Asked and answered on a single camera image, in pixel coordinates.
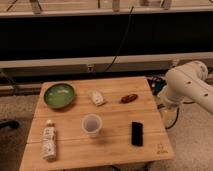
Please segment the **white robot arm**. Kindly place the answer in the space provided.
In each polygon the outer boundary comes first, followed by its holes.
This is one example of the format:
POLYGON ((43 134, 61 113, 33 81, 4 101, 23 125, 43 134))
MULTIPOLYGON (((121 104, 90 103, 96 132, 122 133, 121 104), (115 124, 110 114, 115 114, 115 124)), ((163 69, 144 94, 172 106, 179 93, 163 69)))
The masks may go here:
POLYGON ((205 82, 208 68, 201 61, 176 66, 165 74, 159 98, 167 108, 177 108, 187 97, 213 115, 213 86, 205 82))

